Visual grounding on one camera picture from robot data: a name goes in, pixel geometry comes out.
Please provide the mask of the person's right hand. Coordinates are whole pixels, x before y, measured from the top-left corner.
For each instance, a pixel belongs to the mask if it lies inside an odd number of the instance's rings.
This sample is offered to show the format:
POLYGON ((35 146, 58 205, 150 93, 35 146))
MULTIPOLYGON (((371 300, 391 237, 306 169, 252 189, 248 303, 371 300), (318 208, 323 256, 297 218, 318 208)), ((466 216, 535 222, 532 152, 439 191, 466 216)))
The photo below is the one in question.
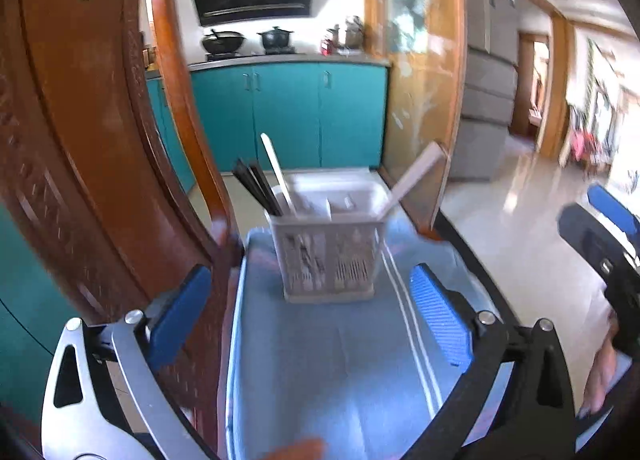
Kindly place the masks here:
POLYGON ((613 339, 618 332, 618 320, 613 310, 608 314, 608 332, 606 332, 602 345, 594 355, 589 376, 582 397, 577 417, 585 418, 590 414, 596 414, 604 405, 608 389, 612 385, 617 367, 616 349, 613 339))

